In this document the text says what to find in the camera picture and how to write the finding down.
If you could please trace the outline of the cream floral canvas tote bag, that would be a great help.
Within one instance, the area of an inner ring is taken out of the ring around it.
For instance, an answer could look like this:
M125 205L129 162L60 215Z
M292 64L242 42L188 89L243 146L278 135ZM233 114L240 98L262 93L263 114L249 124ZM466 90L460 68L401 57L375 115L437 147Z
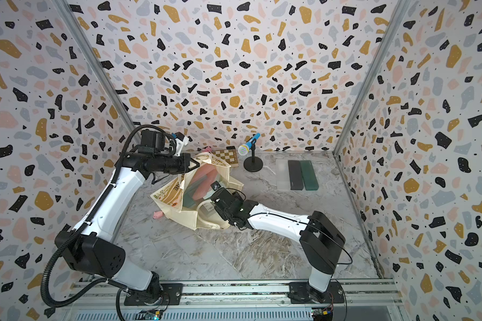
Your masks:
M243 183L230 175L230 165L219 157L203 152L194 157L198 169L178 175L151 194L166 218L191 230L225 230L229 223L216 212L210 200L212 184L241 190Z

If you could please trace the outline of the translucent white pencil case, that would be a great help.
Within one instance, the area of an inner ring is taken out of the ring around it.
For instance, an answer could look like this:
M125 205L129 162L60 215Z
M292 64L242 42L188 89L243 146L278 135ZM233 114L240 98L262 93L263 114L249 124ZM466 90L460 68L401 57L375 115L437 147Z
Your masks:
M286 159L276 160L277 189L279 191L290 191L291 189L288 162Z

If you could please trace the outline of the black pencil case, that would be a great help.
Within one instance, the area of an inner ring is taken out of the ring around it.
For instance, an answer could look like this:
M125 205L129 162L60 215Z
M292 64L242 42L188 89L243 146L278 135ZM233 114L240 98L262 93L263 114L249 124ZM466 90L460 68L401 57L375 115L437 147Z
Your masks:
M302 191L304 188L303 176L301 170L301 162L298 160L289 160L289 180L292 191Z

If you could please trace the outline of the dark green pencil case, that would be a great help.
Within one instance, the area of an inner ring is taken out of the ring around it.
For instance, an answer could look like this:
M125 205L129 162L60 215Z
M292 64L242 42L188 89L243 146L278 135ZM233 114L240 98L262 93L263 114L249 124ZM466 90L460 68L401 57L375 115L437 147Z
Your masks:
M317 191L319 189L319 183L312 162L310 160L301 160L300 166L305 190Z

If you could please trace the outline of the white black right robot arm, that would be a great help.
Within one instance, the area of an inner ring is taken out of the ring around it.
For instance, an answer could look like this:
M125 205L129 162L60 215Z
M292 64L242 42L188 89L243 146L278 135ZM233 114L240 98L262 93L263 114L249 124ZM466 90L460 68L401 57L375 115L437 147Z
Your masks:
M242 194L219 188L211 197L214 209L230 225L241 230L270 231L299 243L311 265L311 275L301 290L291 290L289 298L297 302L329 303L329 283L336 271L345 238L322 212L297 215L271 209Z

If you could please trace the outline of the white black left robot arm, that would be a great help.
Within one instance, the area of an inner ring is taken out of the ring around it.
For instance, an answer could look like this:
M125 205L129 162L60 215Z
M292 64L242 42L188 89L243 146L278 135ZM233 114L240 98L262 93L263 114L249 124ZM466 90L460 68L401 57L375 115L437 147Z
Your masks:
M132 263L113 239L131 199L149 176L185 174L197 169L199 163L182 151L189 139L180 132L170 134L154 125L142 125L134 131L141 134L140 144L133 146L132 138L127 138L98 201L75 227L64 228L56 236L57 250L47 263L41 284L42 299L51 307L69 305L102 282L125 291L140 304L158 304L164 298L159 276ZM49 279L59 258L72 270L98 275L99 279L67 300L53 299Z

